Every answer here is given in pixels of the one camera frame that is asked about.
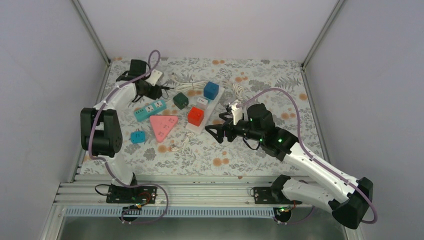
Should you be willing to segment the white multicolour power strip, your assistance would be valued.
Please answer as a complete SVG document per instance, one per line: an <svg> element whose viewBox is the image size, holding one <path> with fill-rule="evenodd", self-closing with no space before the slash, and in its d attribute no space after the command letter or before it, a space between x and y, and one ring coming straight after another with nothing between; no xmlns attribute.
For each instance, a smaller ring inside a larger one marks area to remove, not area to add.
<svg viewBox="0 0 424 240"><path fill-rule="evenodd" d="M188 122L185 125L185 128L195 134L201 134L218 106L224 92L225 88L220 86L218 93L213 100L202 95L191 97L189 99L189 103L192 104L192 107L187 114Z"/></svg>

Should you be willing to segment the red cube socket adapter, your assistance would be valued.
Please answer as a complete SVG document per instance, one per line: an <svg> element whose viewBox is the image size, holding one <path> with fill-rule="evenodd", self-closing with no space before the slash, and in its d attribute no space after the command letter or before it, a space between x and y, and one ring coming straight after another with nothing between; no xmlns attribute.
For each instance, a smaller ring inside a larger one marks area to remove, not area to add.
<svg viewBox="0 0 424 240"><path fill-rule="evenodd" d="M193 106L188 115L187 121L196 127L199 127L204 119L204 110Z"/></svg>

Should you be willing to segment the dark green cube adapter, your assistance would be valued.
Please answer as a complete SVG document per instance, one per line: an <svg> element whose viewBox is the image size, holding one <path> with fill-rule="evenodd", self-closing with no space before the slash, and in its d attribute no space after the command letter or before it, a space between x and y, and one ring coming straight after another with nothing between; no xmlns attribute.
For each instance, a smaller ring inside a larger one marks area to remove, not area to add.
<svg viewBox="0 0 424 240"><path fill-rule="evenodd" d="M188 97L182 92L179 92L177 95L175 95L172 100L174 105L180 110L186 108L189 105Z"/></svg>

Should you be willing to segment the blue cube socket adapter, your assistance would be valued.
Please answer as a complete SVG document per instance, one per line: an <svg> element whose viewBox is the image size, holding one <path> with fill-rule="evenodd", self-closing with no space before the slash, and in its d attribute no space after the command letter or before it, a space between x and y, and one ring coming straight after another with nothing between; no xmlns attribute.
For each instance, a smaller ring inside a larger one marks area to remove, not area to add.
<svg viewBox="0 0 424 240"><path fill-rule="evenodd" d="M213 101L217 97L219 89L220 87L218 84L208 81L205 87L203 88L203 96Z"/></svg>

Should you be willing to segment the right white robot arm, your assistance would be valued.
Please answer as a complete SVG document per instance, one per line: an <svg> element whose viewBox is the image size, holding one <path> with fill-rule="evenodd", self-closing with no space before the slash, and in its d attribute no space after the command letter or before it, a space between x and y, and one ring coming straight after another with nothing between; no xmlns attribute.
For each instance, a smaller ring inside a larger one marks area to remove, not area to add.
<svg viewBox="0 0 424 240"><path fill-rule="evenodd" d="M366 177L360 179L343 173L301 144L297 136L275 125L272 113L263 103L247 109L244 120L241 108L233 103L219 116L222 124L207 125L205 130L218 143L244 141L258 142L267 155L290 164L312 178L317 185L309 185L281 174L271 185L270 195L278 204L300 201L331 213L333 218L349 229L357 229L372 203L374 184Z"/></svg>

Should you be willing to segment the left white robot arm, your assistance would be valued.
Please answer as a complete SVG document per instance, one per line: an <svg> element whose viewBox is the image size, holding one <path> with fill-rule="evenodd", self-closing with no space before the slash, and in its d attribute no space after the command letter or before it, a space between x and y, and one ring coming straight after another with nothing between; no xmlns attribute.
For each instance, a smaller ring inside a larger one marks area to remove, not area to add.
<svg viewBox="0 0 424 240"><path fill-rule="evenodd" d="M158 62L132 60L130 69L121 74L106 97L80 112L81 147L89 158L101 162L111 176L111 184L121 187L119 196L131 203L139 197L137 178L120 151L124 137L119 111L137 96L158 89L151 83Z"/></svg>

